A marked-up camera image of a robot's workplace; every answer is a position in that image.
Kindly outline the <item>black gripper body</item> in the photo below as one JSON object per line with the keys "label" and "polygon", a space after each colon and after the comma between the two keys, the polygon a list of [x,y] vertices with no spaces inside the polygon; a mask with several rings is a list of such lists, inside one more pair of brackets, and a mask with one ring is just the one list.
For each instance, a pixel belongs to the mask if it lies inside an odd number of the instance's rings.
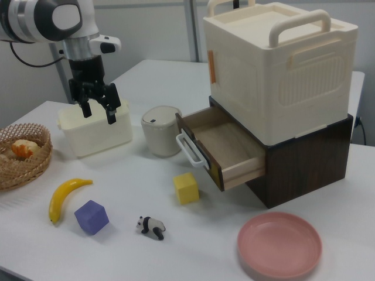
{"label": "black gripper body", "polygon": [[73,101],[83,104],[89,99],[100,104],[115,104],[115,90],[112,84],[104,82],[104,66],[101,56],[87,60],[69,60],[73,78],[69,87]]}

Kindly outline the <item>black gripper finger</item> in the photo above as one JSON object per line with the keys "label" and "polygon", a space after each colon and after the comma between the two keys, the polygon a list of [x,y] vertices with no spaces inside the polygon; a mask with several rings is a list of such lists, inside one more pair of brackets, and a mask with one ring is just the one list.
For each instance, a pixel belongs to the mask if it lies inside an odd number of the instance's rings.
{"label": "black gripper finger", "polygon": [[117,108],[121,106],[121,101],[114,83],[100,86],[100,96],[98,102],[105,109],[108,124],[116,122]]}
{"label": "black gripper finger", "polygon": [[83,116],[88,118],[91,116],[91,108],[90,104],[88,103],[88,96],[86,94],[85,88],[79,89],[79,93],[77,96],[77,102],[83,112]]}

